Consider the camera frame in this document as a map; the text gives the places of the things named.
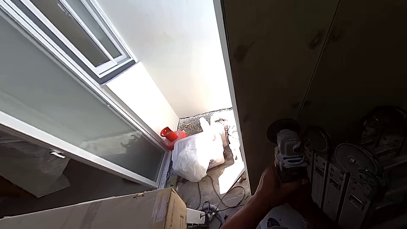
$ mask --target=circular blade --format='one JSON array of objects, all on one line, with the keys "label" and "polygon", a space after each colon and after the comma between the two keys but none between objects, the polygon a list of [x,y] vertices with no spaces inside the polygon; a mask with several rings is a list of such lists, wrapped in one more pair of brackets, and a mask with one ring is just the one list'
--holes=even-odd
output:
[{"label": "circular blade", "polygon": [[369,151],[359,145],[351,143],[339,144],[335,150],[335,158],[345,171],[350,172],[353,177],[359,175],[359,169],[367,170],[374,175],[378,173],[376,159]]},{"label": "circular blade", "polygon": [[277,143],[277,133],[285,129],[300,133],[301,127],[294,119],[280,119],[269,126],[267,129],[267,138],[270,142]]}]

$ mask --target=red gas cylinder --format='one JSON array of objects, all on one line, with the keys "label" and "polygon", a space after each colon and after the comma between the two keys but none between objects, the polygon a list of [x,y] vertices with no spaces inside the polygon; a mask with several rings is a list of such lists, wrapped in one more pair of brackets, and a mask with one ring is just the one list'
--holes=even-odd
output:
[{"label": "red gas cylinder", "polygon": [[172,131],[169,127],[165,127],[161,130],[161,137],[165,137],[164,143],[168,149],[174,149],[174,143],[180,139],[188,137],[182,130]]}]

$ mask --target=wood paneling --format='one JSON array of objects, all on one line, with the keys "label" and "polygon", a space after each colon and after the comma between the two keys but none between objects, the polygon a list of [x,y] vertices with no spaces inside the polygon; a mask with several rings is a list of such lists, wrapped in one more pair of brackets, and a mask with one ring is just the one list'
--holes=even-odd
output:
[{"label": "wood paneling", "polygon": [[360,137],[376,106],[407,108],[406,1],[342,0],[298,121],[334,143]]},{"label": "wood paneling", "polygon": [[338,0],[224,0],[232,78],[254,194],[274,159],[266,130],[296,118]]}]

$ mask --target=cardboard box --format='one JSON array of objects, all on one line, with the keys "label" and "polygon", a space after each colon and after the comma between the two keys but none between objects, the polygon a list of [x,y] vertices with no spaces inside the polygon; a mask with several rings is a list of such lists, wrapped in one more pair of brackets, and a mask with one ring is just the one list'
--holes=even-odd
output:
[{"label": "cardboard box", "polygon": [[186,205],[168,188],[6,217],[0,228],[186,229]]}]

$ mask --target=window frame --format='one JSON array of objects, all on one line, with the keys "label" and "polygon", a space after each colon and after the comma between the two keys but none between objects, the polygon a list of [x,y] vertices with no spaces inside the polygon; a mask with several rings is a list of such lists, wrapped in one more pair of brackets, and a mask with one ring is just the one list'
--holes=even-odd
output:
[{"label": "window frame", "polygon": [[91,92],[101,102],[105,103],[114,113],[120,116],[131,126],[135,126],[148,139],[150,139],[159,148],[165,151],[157,180],[153,181],[137,173],[127,170],[119,165],[109,162],[101,157],[95,156],[85,150],[80,149],[64,140],[61,140],[51,134],[39,130],[27,123],[24,123],[4,112],[0,111],[0,130],[15,135],[23,140],[50,148],[57,152],[65,154],[69,158],[75,159],[84,164],[93,166],[103,171],[115,174],[122,178],[134,181],[136,183],[162,189],[165,188],[166,176],[170,166],[172,151],[168,150],[164,141],[153,130],[150,129],[139,117],[129,113],[120,105],[111,95],[109,95],[103,86],[91,78],[79,65],[72,61],[71,57],[63,51],[45,32],[39,29],[23,11],[16,7],[14,0],[0,0],[0,17],[8,21],[15,27],[28,41],[32,42],[40,51],[44,52],[58,66],[66,71],[71,77],[77,80],[83,87]]},{"label": "window frame", "polygon": [[29,24],[35,24],[36,26],[33,27],[36,30],[42,30],[42,32],[44,32],[49,39],[53,40],[78,65],[80,65],[90,77],[96,80],[99,84],[105,84],[138,63],[138,61],[134,57],[133,53],[129,50],[128,46],[124,43],[123,39],[120,37],[112,23],[109,21],[106,14],[102,11],[99,4],[94,0],[80,1],[85,5],[86,9],[90,12],[117,50],[121,53],[121,56],[113,58],[108,53],[108,51],[70,7],[66,0],[59,0],[59,2],[63,4],[72,17],[110,59],[108,62],[95,67],[30,0],[10,0],[10,2],[12,2],[17,8],[28,16],[30,20],[27,20],[27,22]]}]

